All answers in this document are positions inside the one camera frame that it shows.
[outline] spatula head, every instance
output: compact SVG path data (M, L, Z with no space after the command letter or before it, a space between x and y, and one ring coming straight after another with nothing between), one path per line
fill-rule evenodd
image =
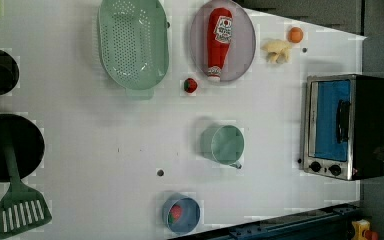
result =
M40 227L52 220L43 195L24 184L14 191L10 185L0 201L0 239Z

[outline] ketchup label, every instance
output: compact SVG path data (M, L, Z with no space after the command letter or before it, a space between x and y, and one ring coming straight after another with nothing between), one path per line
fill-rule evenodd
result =
M221 43L230 43L232 39L232 18L220 16L214 29L216 40Z

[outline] toaster oven knob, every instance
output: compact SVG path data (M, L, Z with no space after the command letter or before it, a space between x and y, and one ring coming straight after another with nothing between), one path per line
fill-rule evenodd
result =
M329 171L332 173L333 176L339 176L341 174L341 167L338 165L333 165L329 168Z
M310 164L310 168L314 172L319 172L320 169L322 168L322 165L320 165L320 163L318 163L318 162L313 162L313 163Z

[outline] blue bowl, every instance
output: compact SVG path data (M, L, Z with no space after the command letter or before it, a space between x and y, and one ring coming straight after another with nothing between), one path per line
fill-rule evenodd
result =
M174 205L182 208L182 215L174 222L169 222L169 213ZM192 198L180 193L173 194L163 206L163 222L174 233L183 235L191 232L198 225L201 216L198 203Z

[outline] toaster oven door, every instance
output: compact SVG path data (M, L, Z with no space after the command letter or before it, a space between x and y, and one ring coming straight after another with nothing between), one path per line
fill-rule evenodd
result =
M312 82L309 156L348 160L351 83L349 80Z

